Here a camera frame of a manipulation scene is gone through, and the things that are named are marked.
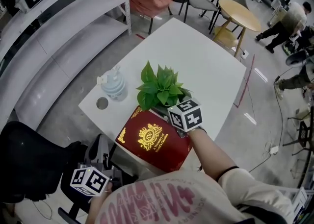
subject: white shelf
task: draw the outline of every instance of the white shelf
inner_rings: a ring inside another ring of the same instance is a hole
[[[0,77],[0,131],[37,72],[67,41],[125,0],[76,0],[66,6],[20,48]]]
[[[0,43],[0,61],[4,58],[6,53],[12,47],[14,42],[18,39],[21,33],[45,10],[52,6],[58,0],[42,0],[28,13],[19,11],[6,25],[1,34]]]
[[[36,129],[72,79],[128,26],[106,15],[66,43],[36,75],[15,106],[19,120]]]

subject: person walking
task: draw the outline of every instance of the person walking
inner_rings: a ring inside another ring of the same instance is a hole
[[[257,35],[256,41],[258,42],[261,39],[278,34],[278,36],[265,47],[268,51],[274,53],[274,48],[277,45],[280,45],[288,40],[289,37],[296,34],[297,31],[303,30],[307,20],[306,15],[311,13],[311,11],[311,5],[308,2],[304,2],[302,6],[293,2],[289,11],[285,14],[281,21],[277,22],[273,27],[263,33]]]
[[[289,78],[281,79],[275,82],[275,91],[279,99],[283,99],[283,91],[285,89],[294,90],[307,86],[310,89],[314,89],[314,84],[311,82],[314,80],[314,46],[308,47],[304,51],[307,51],[307,61],[302,67],[299,74]]]

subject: red book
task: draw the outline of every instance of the red book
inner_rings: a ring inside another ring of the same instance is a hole
[[[169,173],[179,170],[192,149],[189,137],[150,111],[138,106],[116,141],[137,157]]]

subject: gray floor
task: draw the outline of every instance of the gray floor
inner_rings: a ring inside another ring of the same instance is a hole
[[[267,29],[266,22],[271,18],[271,10],[263,3],[256,3],[248,0],[250,10],[259,18],[262,29]],[[173,16],[179,20],[183,20],[183,14],[178,16],[180,9],[179,3],[172,2],[170,7]],[[200,18],[200,10],[192,7],[188,10],[186,23],[195,28],[204,35],[209,36],[208,26],[209,19],[207,17]],[[208,12],[207,16],[211,18],[212,13]],[[167,22],[171,16],[168,11],[164,11],[154,19],[153,32],[162,24]],[[72,81],[68,88],[62,93],[53,107],[50,109],[45,119],[38,128],[38,132],[48,140],[60,145],[67,146],[71,142],[77,140],[92,141],[100,130],[84,115],[79,109],[78,104],[87,95],[87,93],[96,85],[96,77],[102,75],[107,70],[110,70],[117,64],[129,51],[141,43],[142,39],[136,34],[147,37],[150,19],[143,18],[137,15],[132,15],[132,35],[127,33],[120,36],[106,49],[104,49],[97,57],[95,57],[82,72]],[[224,23],[223,18],[217,20],[216,25]],[[254,63],[252,72],[248,81],[249,91],[246,90],[237,108],[232,107],[219,135],[215,142],[240,166],[247,170],[251,170],[265,158],[265,146],[271,143],[279,144],[281,132],[281,115],[274,94],[273,82],[274,79],[288,69],[285,65],[287,56],[280,47],[275,49],[275,54],[270,54],[264,46],[271,41],[268,38],[263,42],[256,43],[254,37],[257,33],[248,31],[245,34],[241,48],[249,52],[249,57],[242,61],[248,67],[246,79],[249,75],[253,56]],[[257,74],[256,69],[263,73],[268,79],[263,81]],[[283,77],[291,77],[299,70],[292,69],[283,75]],[[239,96],[235,103],[238,104],[240,95],[244,89],[245,81],[239,91]],[[305,109],[306,102],[301,96],[299,89],[285,91],[284,99],[280,101],[282,108],[284,125],[282,143],[291,141],[288,132],[295,137],[296,128],[293,121],[287,123],[286,118],[294,115],[297,108]],[[255,118],[257,124],[253,124],[244,116],[248,113],[252,118]],[[292,157],[294,151],[299,150],[298,145],[289,147],[280,147],[276,156],[272,156],[267,162],[258,167],[252,172],[256,179],[265,183],[274,185],[295,187],[298,183],[298,178],[293,179],[290,170],[296,168],[295,164],[298,158],[304,158],[306,152]],[[118,152],[116,159],[122,164],[129,164],[128,157],[125,157],[123,152]],[[297,163],[298,170],[302,170],[302,162]],[[63,206],[69,210],[71,203],[66,199],[62,192],[58,191],[51,195],[47,200],[53,210],[53,220],[47,223],[64,223],[57,213],[57,208]],[[45,205],[41,204],[42,211],[49,214],[49,210]],[[22,202],[17,206],[17,213],[22,218],[24,223],[46,223],[34,207],[29,202]]]

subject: white t-shirt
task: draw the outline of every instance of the white t-shirt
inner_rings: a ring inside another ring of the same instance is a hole
[[[281,19],[281,23],[290,34],[293,34],[299,23],[303,26],[300,30],[304,29],[306,20],[307,18],[303,6],[299,5],[297,2],[292,2],[289,11]]]
[[[226,172],[219,184],[202,172],[176,171],[126,185],[104,201],[96,224],[234,224],[255,206],[293,222],[291,201],[243,169]],[[254,218],[255,223],[264,223]]]

